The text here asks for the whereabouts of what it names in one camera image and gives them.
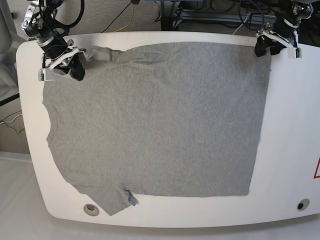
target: t-shirt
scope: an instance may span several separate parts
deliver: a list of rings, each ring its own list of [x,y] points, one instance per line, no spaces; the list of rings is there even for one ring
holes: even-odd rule
[[[131,193],[249,193],[270,56],[179,42],[95,48],[94,59],[83,81],[56,74],[44,84],[47,141],[68,183],[109,215],[134,206]]]

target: red warning label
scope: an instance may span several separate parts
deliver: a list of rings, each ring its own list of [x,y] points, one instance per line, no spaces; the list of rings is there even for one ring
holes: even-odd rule
[[[318,165],[316,166],[316,170],[315,170],[315,173],[314,173],[314,179],[317,179],[317,178],[320,178],[320,158],[319,158],[319,161],[318,161]]]

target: white table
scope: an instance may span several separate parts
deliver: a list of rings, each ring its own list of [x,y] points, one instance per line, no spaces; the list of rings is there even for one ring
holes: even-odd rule
[[[128,50],[170,42],[215,42],[254,46],[253,37],[195,32],[120,32],[70,36],[75,46]],[[50,119],[44,105],[44,83],[38,81],[42,50],[25,42],[17,51],[17,73],[26,136],[41,194],[56,218],[119,226],[196,228],[244,225],[320,213],[320,178],[314,178],[320,157],[320,48],[302,45],[300,59],[284,49],[272,57],[260,143],[249,195],[218,197],[134,196],[139,204],[109,216],[80,194],[58,171],[46,138]],[[310,204],[304,211],[297,205]],[[92,217],[85,204],[98,206]]]

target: gray fabric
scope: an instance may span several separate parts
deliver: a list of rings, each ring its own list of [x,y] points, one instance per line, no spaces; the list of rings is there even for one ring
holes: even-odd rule
[[[247,195],[270,62],[253,47],[188,42],[95,53],[83,81],[56,75],[43,104],[64,179],[109,215],[135,194]]]

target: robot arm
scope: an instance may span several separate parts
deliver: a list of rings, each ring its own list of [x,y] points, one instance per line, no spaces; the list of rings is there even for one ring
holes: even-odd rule
[[[275,23],[268,22],[257,32],[258,39],[255,45],[255,54],[261,57],[267,53],[267,49],[270,49],[271,55],[276,55],[283,48],[288,48],[289,57],[301,58],[297,29],[301,20],[309,19],[312,16],[314,7],[311,3],[317,1],[283,0],[280,11],[275,13],[277,18]]]
[[[65,25],[56,20],[57,8],[64,0],[33,0],[26,11],[22,30],[30,39],[36,39],[38,45],[44,51],[42,68],[39,70],[39,80],[53,80],[54,70],[61,73],[70,73],[71,77],[77,81],[83,80],[85,70],[80,62],[80,57],[85,53],[85,49],[78,47],[70,48],[73,41],[65,41],[64,36],[69,34],[71,28],[80,22],[85,1],[81,0],[81,10],[78,18],[72,24]],[[51,62],[46,66],[46,59]]]

